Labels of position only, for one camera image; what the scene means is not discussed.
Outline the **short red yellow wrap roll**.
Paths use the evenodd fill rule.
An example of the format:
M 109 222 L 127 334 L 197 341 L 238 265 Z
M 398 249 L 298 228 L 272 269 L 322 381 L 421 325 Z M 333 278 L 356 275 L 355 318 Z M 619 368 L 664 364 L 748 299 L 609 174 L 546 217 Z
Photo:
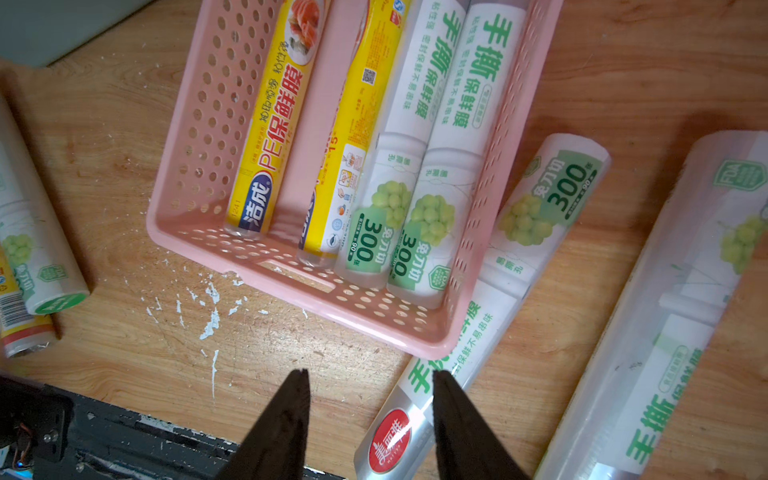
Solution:
M 30 314 L 22 295 L 11 266 L 1 253 L 1 346 L 7 358 L 42 351 L 58 340 L 52 318 Z

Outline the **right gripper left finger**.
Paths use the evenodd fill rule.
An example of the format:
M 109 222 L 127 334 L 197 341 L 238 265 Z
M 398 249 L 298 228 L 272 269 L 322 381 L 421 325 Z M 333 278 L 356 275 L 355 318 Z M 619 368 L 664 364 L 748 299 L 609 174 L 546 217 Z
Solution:
M 291 371 L 218 479 L 301 479 L 304 475 L 311 392 L 309 372 Z

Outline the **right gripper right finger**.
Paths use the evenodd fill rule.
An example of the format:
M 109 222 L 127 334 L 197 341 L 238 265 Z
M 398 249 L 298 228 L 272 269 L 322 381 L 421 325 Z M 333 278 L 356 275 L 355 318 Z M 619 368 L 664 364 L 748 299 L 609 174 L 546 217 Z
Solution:
M 450 372 L 433 373 L 434 436 L 442 479 L 528 480 Z

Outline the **long yellow wrap roll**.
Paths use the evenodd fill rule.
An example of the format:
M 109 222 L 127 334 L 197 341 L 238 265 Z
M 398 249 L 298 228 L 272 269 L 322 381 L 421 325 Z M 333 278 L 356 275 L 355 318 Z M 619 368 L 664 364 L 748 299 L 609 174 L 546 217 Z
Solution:
M 331 5 L 281 5 L 224 221 L 235 236 L 258 238 L 270 228 Z

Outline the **pink plastic basket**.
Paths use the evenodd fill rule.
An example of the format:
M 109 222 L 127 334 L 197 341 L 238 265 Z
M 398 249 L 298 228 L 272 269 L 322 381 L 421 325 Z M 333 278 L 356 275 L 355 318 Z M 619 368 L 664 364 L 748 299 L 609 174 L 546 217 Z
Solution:
M 447 355 L 560 10 L 204 2 L 151 239 L 412 355 Z

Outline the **long white green wrap roll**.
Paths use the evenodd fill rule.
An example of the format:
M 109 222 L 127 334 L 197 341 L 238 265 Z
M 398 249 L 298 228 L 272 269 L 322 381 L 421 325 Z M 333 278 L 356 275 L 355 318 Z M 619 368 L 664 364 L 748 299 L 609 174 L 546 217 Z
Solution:
M 456 347 L 414 357 L 355 452 L 360 479 L 411 479 L 432 449 L 434 372 L 468 389 L 612 162 L 596 141 L 548 136 L 501 208 Z

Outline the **green capped wrap roll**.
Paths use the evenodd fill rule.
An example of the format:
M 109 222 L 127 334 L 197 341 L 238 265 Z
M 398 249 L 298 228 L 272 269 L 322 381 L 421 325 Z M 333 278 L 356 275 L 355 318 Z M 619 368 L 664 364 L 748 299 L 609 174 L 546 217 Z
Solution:
M 1 101 L 1 248 L 29 313 L 61 312 L 90 295 L 5 100 Z

